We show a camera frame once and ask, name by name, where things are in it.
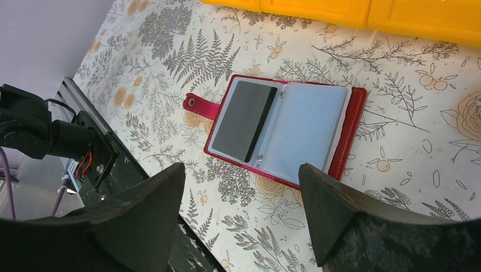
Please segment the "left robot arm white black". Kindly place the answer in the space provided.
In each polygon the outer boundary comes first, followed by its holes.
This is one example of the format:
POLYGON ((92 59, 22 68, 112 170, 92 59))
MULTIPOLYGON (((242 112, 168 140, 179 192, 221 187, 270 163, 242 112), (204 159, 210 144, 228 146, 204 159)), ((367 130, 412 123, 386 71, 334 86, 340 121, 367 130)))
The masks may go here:
POLYGON ((118 154, 89 114, 55 99, 1 86, 1 146, 33 159, 46 155, 74 159, 74 176, 95 189, 108 176, 118 154))

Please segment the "black credit card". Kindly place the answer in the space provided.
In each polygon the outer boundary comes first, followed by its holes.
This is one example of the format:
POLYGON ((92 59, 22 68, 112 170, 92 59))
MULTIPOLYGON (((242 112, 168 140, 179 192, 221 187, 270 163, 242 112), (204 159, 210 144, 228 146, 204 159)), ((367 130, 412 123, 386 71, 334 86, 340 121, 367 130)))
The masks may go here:
POLYGON ((212 151, 249 163, 278 90, 274 82, 236 78, 217 120, 212 151))

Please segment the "floral table mat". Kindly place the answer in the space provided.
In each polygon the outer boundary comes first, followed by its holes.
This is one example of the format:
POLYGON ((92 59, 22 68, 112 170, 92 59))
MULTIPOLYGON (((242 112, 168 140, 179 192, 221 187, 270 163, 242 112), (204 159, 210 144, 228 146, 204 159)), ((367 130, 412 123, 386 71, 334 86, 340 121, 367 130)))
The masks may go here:
POLYGON ((74 81, 145 172, 185 166, 213 271, 479 271, 404 231, 319 263, 309 163, 378 208, 480 222, 480 49, 201 1, 116 1, 74 81))

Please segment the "yellow three-compartment bin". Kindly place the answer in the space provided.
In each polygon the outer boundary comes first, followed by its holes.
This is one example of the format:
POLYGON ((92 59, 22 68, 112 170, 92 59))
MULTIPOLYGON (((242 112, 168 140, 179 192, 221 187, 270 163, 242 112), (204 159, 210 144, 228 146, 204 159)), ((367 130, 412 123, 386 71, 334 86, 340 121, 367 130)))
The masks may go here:
POLYGON ((251 0, 209 5, 286 15, 425 39, 480 46, 480 1, 251 0))

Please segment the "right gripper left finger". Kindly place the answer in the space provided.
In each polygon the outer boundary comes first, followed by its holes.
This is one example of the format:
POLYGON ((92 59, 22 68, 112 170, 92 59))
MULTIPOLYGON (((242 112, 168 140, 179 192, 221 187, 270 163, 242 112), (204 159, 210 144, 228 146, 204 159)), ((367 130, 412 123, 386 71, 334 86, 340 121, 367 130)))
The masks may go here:
POLYGON ((183 163, 62 217, 1 220, 2 271, 165 271, 183 163))

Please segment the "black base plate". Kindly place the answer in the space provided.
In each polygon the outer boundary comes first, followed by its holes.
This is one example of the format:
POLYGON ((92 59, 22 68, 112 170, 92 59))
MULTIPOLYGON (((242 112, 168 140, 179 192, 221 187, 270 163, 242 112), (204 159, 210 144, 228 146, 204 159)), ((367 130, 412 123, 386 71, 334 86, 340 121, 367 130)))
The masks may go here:
POLYGON ((103 181, 82 186, 83 216, 93 216, 94 248, 81 271, 221 271, 220 263, 179 215, 185 167, 174 163, 148 175, 77 84, 65 78, 58 94, 94 127, 117 155, 103 181))

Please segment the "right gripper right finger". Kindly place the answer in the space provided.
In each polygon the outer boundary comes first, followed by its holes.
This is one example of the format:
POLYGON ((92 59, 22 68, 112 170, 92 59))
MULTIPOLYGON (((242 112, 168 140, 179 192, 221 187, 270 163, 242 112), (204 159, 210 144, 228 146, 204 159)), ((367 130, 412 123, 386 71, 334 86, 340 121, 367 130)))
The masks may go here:
POLYGON ((301 196, 323 271, 479 271, 480 220, 397 208, 303 164, 301 196))

